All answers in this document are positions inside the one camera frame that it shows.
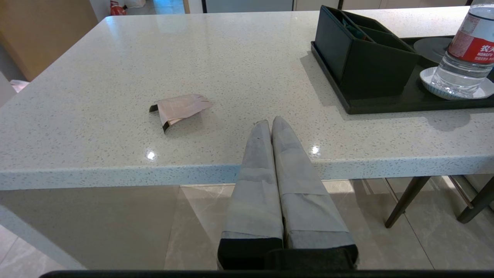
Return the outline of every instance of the white quartz table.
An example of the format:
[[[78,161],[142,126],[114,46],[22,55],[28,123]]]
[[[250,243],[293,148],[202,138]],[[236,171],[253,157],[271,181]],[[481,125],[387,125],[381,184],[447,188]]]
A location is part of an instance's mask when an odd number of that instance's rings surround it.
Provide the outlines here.
[[[353,12],[405,38],[454,35],[467,9]],[[493,108],[346,114],[310,52],[318,15],[107,17],[0,108],[0,224],[65,265],[99,266],[40,228],[54,220],[20,216],[12,200],[50,199],[55,188],[234,183],[250,129],[277,115],[322,179],[494,173]],[[213,107],[164,134],[149,106],[189,93]],[[26,196],[34,189],[52,191]]]

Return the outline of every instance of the red bottle label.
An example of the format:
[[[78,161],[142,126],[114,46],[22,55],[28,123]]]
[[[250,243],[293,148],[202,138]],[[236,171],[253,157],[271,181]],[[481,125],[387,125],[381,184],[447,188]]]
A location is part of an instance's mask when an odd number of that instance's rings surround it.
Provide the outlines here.
[[[494,63],[494,20],[468,13],[448,53],[472,63]]]

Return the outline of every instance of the wooden cabinet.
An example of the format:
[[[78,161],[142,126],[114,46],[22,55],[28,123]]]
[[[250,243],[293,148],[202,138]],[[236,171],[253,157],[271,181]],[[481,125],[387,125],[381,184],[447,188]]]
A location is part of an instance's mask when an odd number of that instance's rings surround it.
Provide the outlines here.
[[[0,43],[28,81],[97,23],[89,0],[0,0]]]

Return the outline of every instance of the black tray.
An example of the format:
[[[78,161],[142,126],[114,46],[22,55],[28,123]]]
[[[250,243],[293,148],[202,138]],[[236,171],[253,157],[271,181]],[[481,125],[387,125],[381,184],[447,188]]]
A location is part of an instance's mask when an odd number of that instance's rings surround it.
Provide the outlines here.
[[[402,40],[413,46],[413,43],[420,39],[423,38],[409,38]],[[427,68],[422,66],[423,64],[426,64],[424,60],[421,60],[415,66],[412,75],[401,94],[376,98],[358,98],[354,95],[349,96],[340,90],[335,77],[327,67],[326,62],[320,56],[314,42],[311,42],[311,50],[323,70],[324,75],[326,75],[334,92],[343,105],[343,108],[351,115],[494,107],[494,95],[484,99],[446,100],[430,93],[423,86],[419,77],[420,72]],[[493,77],[493,73],[488,76],[491,81],[494,79]]]

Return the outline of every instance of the crumpled paper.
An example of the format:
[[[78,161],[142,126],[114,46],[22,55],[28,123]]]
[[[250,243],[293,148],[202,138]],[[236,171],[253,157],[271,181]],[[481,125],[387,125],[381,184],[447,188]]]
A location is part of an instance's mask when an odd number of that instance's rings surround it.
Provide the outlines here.
[[[211,106],[212,103],[203,95],[186,94],[158,100],[155,105],[149,108],[149,112],[155,112],[157,110],[160,113],[163,132],[165,132],[171,125],[178,121],[191,117]]]

